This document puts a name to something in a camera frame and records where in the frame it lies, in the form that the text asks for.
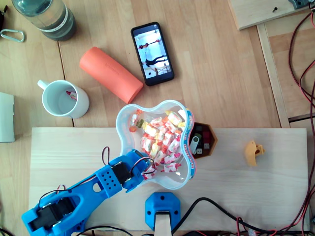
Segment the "orange cylinder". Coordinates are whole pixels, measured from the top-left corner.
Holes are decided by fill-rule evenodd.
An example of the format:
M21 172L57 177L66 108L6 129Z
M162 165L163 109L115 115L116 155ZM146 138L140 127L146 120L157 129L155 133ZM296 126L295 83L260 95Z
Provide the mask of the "orange cylinder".
M84 53L80 67L127 104L143 87L142 82L97 47Z

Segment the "white box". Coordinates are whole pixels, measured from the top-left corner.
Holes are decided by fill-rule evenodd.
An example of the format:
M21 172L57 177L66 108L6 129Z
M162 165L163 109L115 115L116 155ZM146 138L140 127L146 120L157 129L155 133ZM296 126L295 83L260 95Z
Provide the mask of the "white box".
M14 96L0 92L0 143L14 142Z

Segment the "candy bowl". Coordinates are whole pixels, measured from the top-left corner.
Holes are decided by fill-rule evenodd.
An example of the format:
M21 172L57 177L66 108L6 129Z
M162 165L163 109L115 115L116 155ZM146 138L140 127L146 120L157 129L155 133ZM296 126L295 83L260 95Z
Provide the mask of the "candy bowl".
M144 183L158 183L167 189L183 187L195 174L195 160L189 137L194 125L193 114L183 104L166 100L153 108L135 104L123 107L117 115L116 130L121 153L136 149L154 159L143 174Z

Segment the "mug handle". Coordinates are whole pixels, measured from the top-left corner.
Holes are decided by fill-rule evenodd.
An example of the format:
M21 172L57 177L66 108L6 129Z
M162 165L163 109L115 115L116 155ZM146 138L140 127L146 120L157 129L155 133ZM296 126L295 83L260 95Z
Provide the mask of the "mug handle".
M44 80L39 80L37 82L37 85L40 86L43 90L45 90L47 86L49 85L49 82L44 81Z

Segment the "blue robotic arm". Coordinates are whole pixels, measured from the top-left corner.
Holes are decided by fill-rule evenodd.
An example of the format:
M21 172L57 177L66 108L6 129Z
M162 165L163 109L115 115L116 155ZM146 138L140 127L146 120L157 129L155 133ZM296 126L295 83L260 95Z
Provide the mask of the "blue robotic arm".
M72 187L42 198L33 209L22 215L30 235L70 236L73 232L84 231L90 214L105 199L123 188L129 192L143 181L141 173L150 162L145 159L135 165L143 157L146 157L144 153L133 149ZM100 191L94 191L95 185Z

